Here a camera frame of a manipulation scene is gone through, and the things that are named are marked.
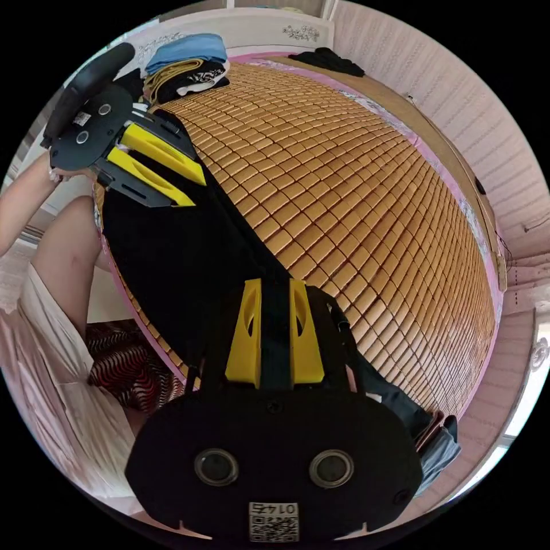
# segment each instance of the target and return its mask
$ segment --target blue towel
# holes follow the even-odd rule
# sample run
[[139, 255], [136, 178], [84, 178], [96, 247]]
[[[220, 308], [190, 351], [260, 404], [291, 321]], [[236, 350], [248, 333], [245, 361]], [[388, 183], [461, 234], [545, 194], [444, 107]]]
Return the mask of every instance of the blue towel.
[[222, 37], [217, 34], [190, 34], [161, 46], [147, 64], [148, 75], [155, 74], [166, 65], [185, 59], [204, 59], [225, 63], [227, 52]]

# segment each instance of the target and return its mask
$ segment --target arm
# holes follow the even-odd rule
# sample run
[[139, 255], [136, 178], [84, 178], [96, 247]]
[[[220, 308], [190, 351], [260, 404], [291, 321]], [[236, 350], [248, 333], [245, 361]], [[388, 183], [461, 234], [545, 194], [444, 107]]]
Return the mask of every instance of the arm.
[[38, 157], [0, 197], [0, 257], [56, 189], [49, 176], [49, 154]]

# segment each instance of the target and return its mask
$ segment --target red and black patterned cloth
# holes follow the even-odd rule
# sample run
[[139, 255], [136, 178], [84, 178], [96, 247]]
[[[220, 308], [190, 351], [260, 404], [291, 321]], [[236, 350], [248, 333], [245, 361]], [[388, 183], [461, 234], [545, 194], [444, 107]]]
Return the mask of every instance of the red and black patterned cloth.
[[105, 388], [123, 407], [150, 415], [183, 394], [184, 385], [134, 320], [89, 324], [86, 344], [94, 359], [88, 383]]

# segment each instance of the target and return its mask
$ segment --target white headboard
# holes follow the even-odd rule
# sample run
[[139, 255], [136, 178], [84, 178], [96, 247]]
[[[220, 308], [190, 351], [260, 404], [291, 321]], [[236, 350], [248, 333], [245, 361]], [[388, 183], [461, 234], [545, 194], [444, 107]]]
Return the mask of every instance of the white headboard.
[[136, 55], [120, 72], [144, 69], [159, 46], [188, 34], [219, 34], [229, 56], [261, 52], [304, 52], [332, 48], [332, 21], [268, 8], [238, 7], [182, 15], [128, 37]]

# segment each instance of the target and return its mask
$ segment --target bamboo mat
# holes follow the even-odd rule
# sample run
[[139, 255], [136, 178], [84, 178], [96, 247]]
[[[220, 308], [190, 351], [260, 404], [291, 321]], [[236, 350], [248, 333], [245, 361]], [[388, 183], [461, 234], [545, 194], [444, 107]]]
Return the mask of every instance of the bamboo mat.
[[265, 67], [233, 64], [229, 76], [163, 107], [291, 275], [336, 297], [367, 360], [425, 409], [460, 412], [495, 321], [450, 191], [399, 132], [339, 92]]

